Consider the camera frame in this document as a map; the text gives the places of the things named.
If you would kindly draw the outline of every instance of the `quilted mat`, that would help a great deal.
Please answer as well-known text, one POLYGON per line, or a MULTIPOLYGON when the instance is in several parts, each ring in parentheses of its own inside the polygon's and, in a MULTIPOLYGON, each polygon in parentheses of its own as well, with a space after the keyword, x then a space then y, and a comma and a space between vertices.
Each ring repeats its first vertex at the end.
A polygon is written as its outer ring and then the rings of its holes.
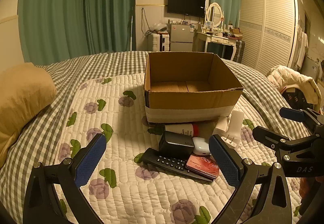
MULTIPOLYGON (((148 126, 144 104, 144 74, 93 79, 83 83, 72 101, 55 164, 74 157, 96 133, 106 136, 106 151, 81 191, 104 223, 206 224, 222 210, 233 187, 220 172, 211 184, 200 183, 144 165, 141 155, 158 148, 162 132, 148 126)), ((252 129, 263 119, 243 97, 235 110, 245 113, 238 153, 256 164, 271 165, 274 152, 256 142, 252 129)), ((293 223, 300 205, 299 179, 287 178, 293 223)), ((254 188, 239 223, 251 213, 260 185, 254 188)), ((77 223, 60 186, 56 186, 67 218, 77 223)))

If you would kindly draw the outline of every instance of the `sliding wardrobe door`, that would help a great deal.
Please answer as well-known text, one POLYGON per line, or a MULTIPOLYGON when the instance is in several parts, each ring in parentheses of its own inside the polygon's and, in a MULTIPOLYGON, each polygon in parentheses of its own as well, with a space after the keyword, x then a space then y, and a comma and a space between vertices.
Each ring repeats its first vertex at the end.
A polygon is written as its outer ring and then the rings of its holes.
POLYGON ((255 68, 260 48, 263 15, 264 0, 241 0, 239 28, 245 41, 242 64, 251 68, 255 68))
POLYGON ((265 28, 255 69, 266 75, 276 65, 289 67, 295 30, 295 0, 264 2, 265 28))

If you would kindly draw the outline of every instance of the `flat screen tv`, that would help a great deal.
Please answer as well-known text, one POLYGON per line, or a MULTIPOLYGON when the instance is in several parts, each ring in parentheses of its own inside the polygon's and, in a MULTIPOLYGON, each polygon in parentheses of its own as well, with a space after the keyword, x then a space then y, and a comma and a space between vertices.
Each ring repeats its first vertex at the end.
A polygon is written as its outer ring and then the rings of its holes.
POLYGON ((205 2, 206 0, 168 0, 167 12, 204 18, 205 2))

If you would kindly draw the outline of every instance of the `metal bolt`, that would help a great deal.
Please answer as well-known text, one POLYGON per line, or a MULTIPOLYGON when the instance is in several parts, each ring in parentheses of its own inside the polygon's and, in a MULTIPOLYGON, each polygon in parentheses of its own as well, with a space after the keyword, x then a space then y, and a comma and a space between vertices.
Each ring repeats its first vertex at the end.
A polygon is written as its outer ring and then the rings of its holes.
POLYGON ((246 159, 244 159, 244 163, 246 163, 247 165, 250 165, 250 164, 252 164, 252 160, 249 158, 246 158, 246 159))
POLYGON ((35 162, 34 163, 34 168, 39 168, 41 166, 40 162, 35 162))
POLYGON ((69 164, 71 164, 71 162, 72 162, 72 159, 71 159, 71 158, 65 158, 65 159, 63 160, 63 164, 64 164, 64 165, 69 165, 69 164))
POLYGON ((276 168, 278 168, 278 169, 281 168, 281 164, 279 164, 279 163, 277 163, 277 162, 274 163, 274 166, 275 166, 276 168))

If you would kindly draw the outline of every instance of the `checkered bedsheet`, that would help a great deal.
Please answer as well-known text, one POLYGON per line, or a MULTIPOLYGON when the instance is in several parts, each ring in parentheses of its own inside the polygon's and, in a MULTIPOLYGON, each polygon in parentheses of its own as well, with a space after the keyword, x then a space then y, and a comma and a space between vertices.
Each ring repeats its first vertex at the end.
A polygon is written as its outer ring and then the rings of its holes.
MULTIPOLYGON (((0 200, 14 220, 22 223, 23 201, 32 165, 54 162, 67 111, 78 86, 89 79, 143 73, 147 52, 121 52, 83 56, 41 66, 52 77, 58 95, 23 129, 10 148, 7 161, 0 170, 0 200)), ((291 139, 307 136, 299 123, 282 119, 281 107, 289 107, 284 98, 261 73, 231 61, 225 61, 244 87, 243 96, 259 112, 267 127, 291 139)))

